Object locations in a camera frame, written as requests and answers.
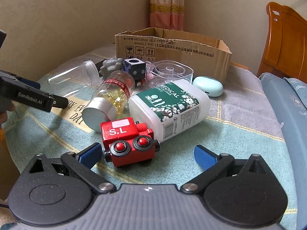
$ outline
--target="pink curtain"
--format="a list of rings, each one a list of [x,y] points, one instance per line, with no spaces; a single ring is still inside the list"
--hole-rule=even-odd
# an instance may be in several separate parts
[[[183,30],[184,0],[150,0],[150,27]]]

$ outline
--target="gold curtain trim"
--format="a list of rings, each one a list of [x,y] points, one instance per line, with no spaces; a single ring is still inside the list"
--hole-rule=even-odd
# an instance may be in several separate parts
[[[162,12],[162,13],[185,13],[185,8],[184,6],[177,6],[177,5],[172,5],[172,6],[165,6],[165,5],[156,5],[154,3],[150,4],[150,12]]]

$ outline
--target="wooden bed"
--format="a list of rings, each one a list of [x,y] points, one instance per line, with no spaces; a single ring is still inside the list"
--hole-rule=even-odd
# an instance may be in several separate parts
[[[307,21],[275,2],[268,3],[267,14],[269,31],[257,77],[268,72],[307,82]]]

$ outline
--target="gray toy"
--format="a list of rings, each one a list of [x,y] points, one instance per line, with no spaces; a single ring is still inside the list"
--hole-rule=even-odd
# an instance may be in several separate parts
[[[122,63],[124,59],[108,59],[102,63],[102,67],[100,68],[100,75],[102,75],[103,79],[107,79],[111,73],[117,70],[122,70]]]

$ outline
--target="finger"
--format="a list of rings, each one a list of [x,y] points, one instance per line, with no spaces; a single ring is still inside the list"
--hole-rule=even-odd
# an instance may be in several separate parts
[[[7,121],[7,113],[0,113],[0,124]]]
[[[16,108],[15,105],[12,103],[8,111],[13,112],[15,111],[15,108]]]

